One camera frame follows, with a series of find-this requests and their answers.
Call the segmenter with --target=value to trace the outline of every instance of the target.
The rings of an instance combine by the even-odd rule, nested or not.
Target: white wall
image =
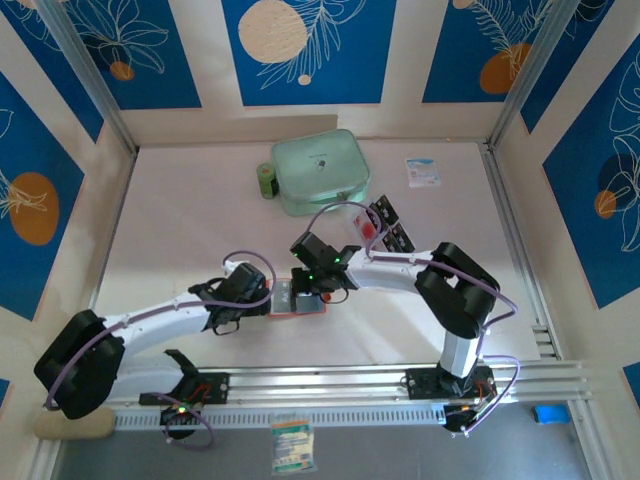
[[[170,0],[202,109],[126,111],[124,118],[143,145],[280,140],[334,128],[336,115],[338,126],[360,137],[486,137],[502,103],[421,103],[448,2],[397,1],[380,105],[245,108],[221,1]]]
[[[623,366],[640,360],[640,291],[598,309],[542,164],[640,34],[640,2],[617,0],[531,135],[520,119],[498,150],[534,268],[571,358],[596,369],[595,397],[621,478],[640,471],[640,412]]]
[[[0,477],[10,479],[24,474],[31,462],[32,420],[46,393],[33,366],[69,318],[88,304],[130,160],[108,126],[93,143],[2,15],[0,45],[0,71],[85,173],[34,320],[0,308],[0,377],[12,385],[0,417]]]

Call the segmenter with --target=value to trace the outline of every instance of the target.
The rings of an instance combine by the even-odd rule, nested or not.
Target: small card
[[[387,233],[382,239],[382,243],[384,243],[387,252],[402,253],[402,247],[400,247],[400,245],[398,244],[398,241],[396,240],[396,237],[393,235],[393,233]]]
[[[439,187],[442,185],[435,160],[430,158],[407,158],[409,187]]]
[[[380,215],[382,215],[382,218],[389,226],[398,221],[398,214],[391,206],[391,202],[389,202],[389,199],[386,195],[381,196],[378,201],[375,202],[375,210],[377,210]]]
[[[413,253],[415,251],[416,247],[413,246],[413,242],[409,238],[409,235],[407,235],[407,232],[404,231],[400,222],[391,229],[391,233],[393,233],[393,236],[400,245],[401,252]]]
[[[319,295],[296,297],[291,291],[291,280],[279,278],[276,281],[269,317],[307,315],[326,311],[327,305],[322,302]]]
[[[385,220],[384,214],[380,211],[380,209],[376,206],[375,203],[369,205],[369,208],[376,212],[378,215],[373,215],[369,210],[365,210],[369,220],[373,223],[374,228],[378,226],[380,220],[382,221],[382,225],[380,225],[380,231],[384,232],[387,228],[389,228],[389,223]]]
[[[273,474],[288,475],[315,469],[313,429],[308,421],[276,423],[273,436]]]

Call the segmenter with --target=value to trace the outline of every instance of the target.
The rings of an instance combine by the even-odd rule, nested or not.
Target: metal corner post
[[[136,145],[120,115],[118,104],[64,7],[57,0],[33,0],[33,3],[100,115],[111,125],[124,149],[135,158]]]
[[[581,0],[543,1],[553,2],[551,11],[540,28],[531,47],[531,53],[527,56],[520,73],[507,94],[502,111],[491,130],[488,144],[492,149],[498,146],[511,122],[522,109]]]

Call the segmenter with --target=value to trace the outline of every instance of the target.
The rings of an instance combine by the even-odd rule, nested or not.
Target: beige circle
[[[36,6],[33,4],[33,0],[16,0],[18,3],[21,3],[27,8],[31,10],[35,10]],[[58,3],[68,2],[69,0],[58,0]]]
[[[476,0],[453,0],[453,6],[458,9],[469,8]]]
[[[302,17],[282,0],[254,3],[240,19],[238,33],[245,51],[262,63],[291,60],[307,44]]]

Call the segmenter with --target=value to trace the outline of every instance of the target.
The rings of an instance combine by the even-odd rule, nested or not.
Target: purple cable
[[[406,263],[412,263],[412,260],[409,259],[409,258],[398,258],[398,257],[385,256],[385,255],[375,255],[373,258],[371,258],[371,260],[372,261],[382,261],[382,262],[396,262],[396,263],[397,262],[406,262]],[[509,317],[515,315],[518,312],[518,306],[515,303],[513,303],[513,301],[511,301],[509,298],[507,298],[505,295],[500,293],[495,288],[490,287],[489,285],[487,285],[483,281],[478,280],[478,279],[472,277],[471,275],[468,275],[465,272],[463,272],[461,270],[458,270],[455,267],[451,267],[451,266],[447,265],[446,263],[436,262],[434,260],[426,260],[426,259],[418,259],[418,258],[414,259],[413,263],[417,263],[417,264],[420,264],[420,265],[427,265],[427,266],[431,266],[431,267],[436,267],[436,268],[439,268],[441,270],[445,270],[447,272],[453,273],[454,275],[457,275],[459,278],[461,278],[461,279],[463,279],[463,280],[475,285],[478,288],[481,288],[485,292],[493,295],[497,299],[499,299],[502,302],[506,303],[507,306],[511,309],[510,312],[507,312],[507,313],[504,313],[502,315],[499,315],[496,318],[493,318],[493,319],[489,320],[487,323],[485,323],[485,325],[482,327],[482,331],[480,333],[480,339],[478,340],[478,347],[476,348],[476,355],[480,354],[480,351],[482,349],[482,345],[484,344],[484,336],[485,336],[488,328],[491,325],[495,325],[496,323],[504,320],[505,318],[509,318]],[[513,378],[511,379],[511,381],[509,382],[507,387],[504,389],[504,391],[500,395],[498,395],[496,397],[496,399],[491,403],[491,405],[489,405],[489,407],[487,407],[487,411],[482,415],[482,417],[480,417],[476,422],[474,422],[465,431],[465,433],[467,435],[470,434],[473,430],[475,430],[475,428],[478,425],[480,425],[491,414],[491,412],[493,412],[496,409],[496,407],[502,401],[502,399],[509,393],[509,390],[511,390],[511,387],[513,387],[513,385],[518,380],[518,376],[520,375],[520,361],[515,357],[511,357],[511,356],[508,356],[508,355],[485,355],[483,358],[492,359],[492,360],[500,360],[500,359],[510,360],[516,365],[516,373],[514,374]]]
[[[330,203],[328,205],[325,205],[320,210],[318,210],[318,213],[316,213],[313,216],[313,218],[309,222],[309,226],[307,226],[307,229],[303,232],[303,235],[305,233],[308,233],[308,232],[311,231],[311,227],[313,227],[313,224],[316,223],[316,220],[318,220],[318,217],[320,215],[322,215],[324,212],[326,212],[330,208],[338,207],[340,205],[354,205],[356,207],[360,207],[360,208],[366,210],[367,212],[369,212],[371,215],[373,215],[374,217],[376,217],[378,219],[378,225],[376,225],[376,234],[375,234],[375,236],[370,238],[369,240],[366,240],[365,243],[364,243],[364,251],[366,252],[367,257],[371,258],[371,256],[370,256],[371,247],[373,246],[373,243],[378,239],[378,237],[382,233],[382,219],[380,218],[380,215],[378,215],[378,212],[376,212],[373,208],[370,208],[370,207],[367,207],[366,205],[363,205],[362,203],[352,202],[351,200],[343,200],[343,201],[340,201],[340,202],[334,202],[334,203]]]
[[[484,422],[485,419],[491,414],[491,412],[493,412],[497,408],[497,406],[504,399],[504,397],[507,396],[507,394],[509,393],[513,385],[518,380],[518,377],[520,376],[520,369],[521,369],[520,360],[518,360],[516,357],[512,357],[510,355],[485,355],[484,358],[489,360],[507,360],[509,362],[513,362],[513,364],[516,367],[516,373],[513,375],[511,380],[509,380],[509,383],[507,384],[505,389],[502,391],[502,393],[500,393],[500,395],[496,397],[496,399],[491,403],[491,405],[487,407],[487,411],[484,412],[484,414],[478,420],[473,422],[469,428],[467,428],[467,430],[465,431],[467,435],[473,432],[478,427],[478,425]]]
[[[404,263],[417,263],[419,265],[427,265],[430,267],[436,267],[439,268],[440,270],[445,270],[449,273],[453,273],[454,275],[457,275],[459,278],[475,285],[478,288],[481,288],[482,290],[484,290],[485,292],[489,293],[490,295],[493,295],[494,297],[496,297],[498,300],[504,302],[510,309],[510,312],[504,313],[502,315],[497,316],[496,318],[493,318],[489,321],[487,321],[487,323],[485,323],[482,327],[482,332],[480,335],[480,339],[478,340],[478,347],[476,349],[476,354],[480,354],[480,351],[482,349],[482,345],[484,344],[484,336],[487,332],[487,330],[489,329],[489,327],[491,327],[492,325],[495,325],[498,322],[501,322],[502,320],[512,317],[513,315],[515,315],[516,313],[518,313],[518,306],[512,301],[510,300],[508,297],[506,297],[505,295],[503,295],[502,293],[500,293],[498,290],[496,290],[493,287],[490,287],[489,285],[487,285],[486,283],[484,283],[481,280],[478,280],[477,278],[472,277],[471,275],[463,272],[462,270],[458,270],[455,267],[451,267],[449,265],[447,265],[446,263],[442,263],[442,262],[436,262],[434,260],[427,260],[427,259],[422,259],[422,258],[416,258],[414,260],[411,260],[409,258],[403,258],[403,257],[391,257],[391,256],[385,256],[385,255],[375,255],[374,257],[371,258],[372,261],[382,261],[382,262],[404,262]]]
[[[235,252],[231,252],[229,255],[224,257],[224,259],[222,260],[222,264],[224,265],[224,262],[226,262],[230,257],[232,257],[234,255],[253,255],[253,256],[259,258],[260,260],[262,260],[267,265],[267,267],[269,268],[269,271],[271,272],[271,275],[272,275],[272,278],[273,278],[271,284],[272,285],[276,284],[276,271],[273,268],[273,265],[271,264],[271,262],[269,262],[269,260],[267,260],[261,254],[256,253],[256,252],[251,252],[249,250],[236,250]],[[153,310],[149,310],[147,312],[143,312],[143,313],[139,313],[138,315],[134,315],[133,317],[129,318],[127,323],[125,323],[125,322],[115,323],[115,324],[111,325],[109,328],[101,331],[95,337],[91,338],[87,343],[85,343],[82,347],[80,347],[78,349],[78,351],[75,353],[75,355],[73,355],[73,357],[71,357],[71,359],[67,362],[67,364],[60,371],[60,374],[58,375],[58,377],[53,382],[53,385],[51,385],[51,388],[49,389],[49,393],[47,394],[47,400],[45,401],[44,406],[45,406],[45,408],[47,410],[51,410],[51,411],[59,410],[59,408],[56,407],[53,404],[53,397],[55,396],[56,393],[58,393],[58,389],[60,388],[60,385],[62,385],[62,382],[67,377],[67,375],[69,374],[71,369],[75,366],[75,364],[78,363],[78,360],[80,360],[80,358],[91,347],[93,347],[96,343],[98,343],[104,337],[106,337],[107,335],[109,335],[109,334],[111,334],[111,333],[113,333],[113,332],[115,332],[117,330],[120,330],[121,328],[125,328],[127,325],[131,325],[132,323],[139,322],[141,320],[145,320],[147,318],[154,317],[156,315],[160,315],[161,313],[181,310],[183,308],[189,308],[189,307],[202,307],[202,306],[207,306],[207,305],[215,305],[215,306],[219,306],[219,307],[230,307],[230,308],[254,308],[254,307],[259,307],[263,303],[268,302],[269,299],[272,297],[272,295],[273,295],[273,290],[270,290],[269,294],[266,297],[264,297],[263,299],[261,299],[261,300],[259,300],[257,302],[253,302],[253,303],[231,303],[231,302],[221,302],[221,301],[219,302],[219,301],[216,301],[216,300],[208,300],[208,301],[183,302],[183,303],[179,303],[178,305],[164,305],[162,307],[154,308]]]
[[[164,438],[167,440],[167,443],[169,445],[175,445],[176,447],[184,448],[185,450],[191,450],[193,452],[204,452],[205,450],[208,450],[213,446],[213,426],[195,409],[191,408],[191,406],[186,403],[182,403],[180,400],[170,397],[169,395],[165,395],[164,393],[153,392],[151,395],[155,395],[156,397],[161,398],[162,400],[166,400],[167,402],[171,402],[174,405],[180,405],[184,407],[187,410],[187,412],[193,415],[196,420],[198,420],[201,424],[203,424],[207,428],[207,430],[209,430],[209,442],[205,445],[194,445],[190,443],[182,443],[182,442],[177,442],[174,438],[171,438],[169,436],[170,422],[167,422],[167,424],[164,427],[163,433],[164,433]]]

